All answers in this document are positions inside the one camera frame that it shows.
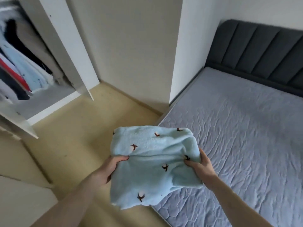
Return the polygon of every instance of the gray mattress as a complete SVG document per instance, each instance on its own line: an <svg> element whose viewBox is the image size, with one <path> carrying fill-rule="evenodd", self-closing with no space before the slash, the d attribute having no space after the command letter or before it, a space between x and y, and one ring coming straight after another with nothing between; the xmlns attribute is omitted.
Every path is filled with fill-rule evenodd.
<svg viewBox="0 0 303 227"><path fill-rule="evenodd" d="M272 225L302 225L302 98L207 67L159 126L191 129L219 177ZM231 226L207 188L153 208L173 227Z"/></svg>

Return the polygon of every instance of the headboard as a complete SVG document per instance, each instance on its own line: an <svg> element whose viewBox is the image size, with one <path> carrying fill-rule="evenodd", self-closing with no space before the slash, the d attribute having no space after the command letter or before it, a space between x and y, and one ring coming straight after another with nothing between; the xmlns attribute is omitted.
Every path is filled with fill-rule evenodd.
<svg viewBox="0 0 303 227"><path fill-rule="evenodd" d="M205 66L303 97L303 31L227 20Z"/></svg>

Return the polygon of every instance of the person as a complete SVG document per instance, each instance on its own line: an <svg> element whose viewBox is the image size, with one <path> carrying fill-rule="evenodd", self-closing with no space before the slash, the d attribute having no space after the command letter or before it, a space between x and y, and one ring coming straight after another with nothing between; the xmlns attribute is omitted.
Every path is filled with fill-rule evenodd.
<svg viewBox="0 0 303 227"><path fill-rule="evenodd" d="M233 227L272 227L269 222L243 202L218 177L210 159L201 148L199 150L201 153L200 163L190 160L184 160L184 162L187 166L192 167L205 186L213 191L231 225ZM42 215L32 227L78 226L98 188L110 181L111 174L118 162L126 161L128 158L129 156L109 157L99 169L87 176L74 191Z"/></svg>

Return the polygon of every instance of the dark gray headboard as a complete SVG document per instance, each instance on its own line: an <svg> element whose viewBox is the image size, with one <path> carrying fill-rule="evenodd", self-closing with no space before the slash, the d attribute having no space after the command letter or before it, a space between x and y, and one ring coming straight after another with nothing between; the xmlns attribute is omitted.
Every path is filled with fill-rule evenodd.
<svg viewBox="0 0 303 227"><path fill-rule="evenodd" d="M303 97L303 31L227 20L205 66Z"/></svg>

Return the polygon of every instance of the person's left hand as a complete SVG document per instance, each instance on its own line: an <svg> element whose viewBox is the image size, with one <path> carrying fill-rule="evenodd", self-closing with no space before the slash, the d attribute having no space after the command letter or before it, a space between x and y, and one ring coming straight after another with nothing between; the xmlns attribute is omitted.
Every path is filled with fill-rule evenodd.
<svg viewBox="0 0 303 227"><path fill-rule="evenodd" d="M93 174L97 177L99 185L104 185L111 180L111 174L116 169L117 163L120 161L126 161L129 159L129 156L109 156L101 167L96 169Z"/></svg>

